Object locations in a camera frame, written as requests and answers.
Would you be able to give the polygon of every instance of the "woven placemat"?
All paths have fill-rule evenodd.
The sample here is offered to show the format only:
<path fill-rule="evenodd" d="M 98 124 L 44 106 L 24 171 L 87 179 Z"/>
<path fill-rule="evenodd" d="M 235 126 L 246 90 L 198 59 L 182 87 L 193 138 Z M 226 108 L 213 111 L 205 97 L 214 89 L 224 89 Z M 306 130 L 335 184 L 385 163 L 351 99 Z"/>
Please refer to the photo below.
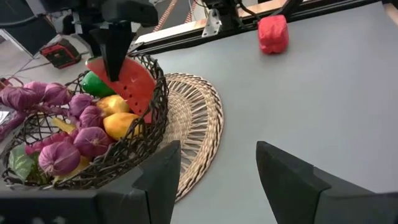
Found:
<path fill-rule="evenodd" d="M 181 141 L 177 202 L 208 170 L 220 145 L 224 116 L 220 97 L 208 81 L 186 73 L 165 76 L 170 90 L 169 124 L 159 147 Z"/>

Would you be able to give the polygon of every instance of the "toy watermelon slice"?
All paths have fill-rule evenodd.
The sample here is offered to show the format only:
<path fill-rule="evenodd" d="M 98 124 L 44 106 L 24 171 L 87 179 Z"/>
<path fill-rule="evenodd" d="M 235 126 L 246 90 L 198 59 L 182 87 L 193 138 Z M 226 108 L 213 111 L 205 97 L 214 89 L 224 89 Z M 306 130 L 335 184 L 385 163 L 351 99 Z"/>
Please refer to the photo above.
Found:
<path fill-rule="evenodd" d="M 119 96 L 126 100 L 134 114 L 142 116 L 148 108 L 155 89 L 155 80 L 149 71 L 138 61 L 125 58 L 119 73 L 119 81 L 111 82 L 107 76 L 102 57 L 91 58 L 86 61 L 88 69 Z M 151 123 L 152 115 L 144 117 L 146 123 Z"/>

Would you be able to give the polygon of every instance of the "toy onion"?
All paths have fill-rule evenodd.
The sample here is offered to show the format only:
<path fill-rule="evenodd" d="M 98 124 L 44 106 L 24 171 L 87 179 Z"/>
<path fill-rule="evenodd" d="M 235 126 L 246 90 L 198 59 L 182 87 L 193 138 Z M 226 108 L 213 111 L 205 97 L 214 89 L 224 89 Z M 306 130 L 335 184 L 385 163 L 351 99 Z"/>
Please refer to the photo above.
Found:
<path fill-rule="evenodd" d="M 93 98 L 87 94 L 77 94 L 69 102 L 69 111 L 72 115 L 79 117 L 83 110 L 92 104 Z"/>
<path fill-rule="evenodd" d="M 18 112 L 14 111 L 12 112 L 12 118 L 8 123 L 1 125 L 0 126 L 0 142 L 2 142 L 9 133 L 11 133 L 13 130 L 18 128 L 22 123 L 24 123 L 27 113 L 25 112 Z"/>
<path fill-rule="evenodd" d="M 74 130 L 69 134 L 69 136 L 70 136 L 72 139 L 75 139 L 78 133 L 79 133 L 79 129 L 74 129 Z"/>
<path fill-rule="evenodd" d="M 79 165 L 80 152 L 69 142 L 45 146 L 39 155 L 40 168 L 50 175 L 65 175 Z"/>
<path fill-rule="evenodd" d="M 56 142 L 68 141 L 73 143 L 73 141 L 71 141 L 69 138 L 70 136 L 64 131 L 53 133 L 52 135 L 43 138 L 43 140 L 33 143 L 32 146 L 25 146 L 25 152 L 28 156 L 30 156 L 34 152 L 41 152 L 45 146 L 49 146 Z"/>
<path fill-rule="evenodd" d="M 42 99 L 44 97 L 44 91 L 45 91 L 46 86 L 47 86 L 47 83 L 42 83 L 39 81 L 32 81 L 30 83 L 26 83 L 24 85 L 24 88 L 28 88 L 28 89 L 35 91 L 35 93 L 38 94 L 40 99 Z"/>
<path fill-rule="evenodd" d="M 73 142 L 82 156 L 96 157 L 104 154 L 113 140 L 102 128 L 82 128 Z"/>
<path fill-rule="evenodd" d="M 23 87 L 6 86 L 0 91 L 2 103 L 16 111 L 24 111 L 40 102 L 35 91 Z"/>
<path fill-rule="evenodd" d="M 49 106 L 61 106 L 70 102 L 72 95 L 68 88 L 59 83 L 50 83 L 45 87 L 44 101 Z"/>
<path fill-rule="evenodd" d="M 34 105 L 32 107 L 37 111 L 43 112 L 45 114 L 54 114 L 54 115 L 62 115 L 68 116 L 68 108 L 61 108 L 58 106 L 47 106 L 47 105 Z"/>
<path fill-rule="evenodd" d="M 80 128 L 102 127 L 104 120 L 102 114 L 101 109 L 96 106 L 86 107 L 79 117 Z"/>

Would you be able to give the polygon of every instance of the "woven basket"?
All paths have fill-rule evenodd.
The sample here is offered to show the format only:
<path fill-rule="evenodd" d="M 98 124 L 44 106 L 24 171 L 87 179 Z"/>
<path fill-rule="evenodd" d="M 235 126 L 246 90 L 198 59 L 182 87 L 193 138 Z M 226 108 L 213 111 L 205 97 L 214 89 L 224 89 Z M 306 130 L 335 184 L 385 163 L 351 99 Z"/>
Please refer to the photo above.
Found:
<path fill-rule="evenodd" d="M 163 139 L 167 125 L 169 89 L 163 71 L 156 60 L 147 55 L 136 55 L 131 58 L 145 66 L 156 80 L 153 99 L 149 103 L 148 109 L 140 118 L 131 123 L 126 135 L 133 133 L 137 125 L 143 127 L 141 133 L 132 138 L 122 138 L 112 144 L 107 153 L 96 157 L 88 167 L 77 175 L 51 185 L 42 185 L 29 179 L 21 181 L 15 175 L 8 167 L 10 151 L 20 144 L 31 145 L 52 133 L 58 132 L 59 129 L 52 125 L 50 120 L 58 117 L 67 121 L 67 118 L 55 114 L 32 114 L 25 120 L 21 131 L 7 145 L 1 156 L 5 167 L 2 177 L 8 186 L 14 190 L 20 187 L 23 189 L 27 187 L 28 189 L 30 187 L 35 189 L 97 189 L 131 170 L 155 152 Z M 84 93 L 80 82 L 86 73 L 80 74 L 76 80 L 66 84 L 73 94 Z M 143 117 L 150 112 L 152 112 L 152 124 L 146 124 Z"/>

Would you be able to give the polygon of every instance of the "gray tabletop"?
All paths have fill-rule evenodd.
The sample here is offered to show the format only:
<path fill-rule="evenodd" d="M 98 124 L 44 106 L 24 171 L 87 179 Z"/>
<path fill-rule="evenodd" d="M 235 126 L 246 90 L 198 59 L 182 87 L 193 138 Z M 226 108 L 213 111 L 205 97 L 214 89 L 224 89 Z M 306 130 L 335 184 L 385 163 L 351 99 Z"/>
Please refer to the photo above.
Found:
<path fill-rule="evenodd" d="M 155 55 L 219 91 L 221 146 L 176 204 L 173 224 L 276 223 L 261 187 L 264 140 L 375 192 L 398 190 L 398 28 L 381 3 L 289 24 L 290 46 L 267 56 L 256 32 Z"/>

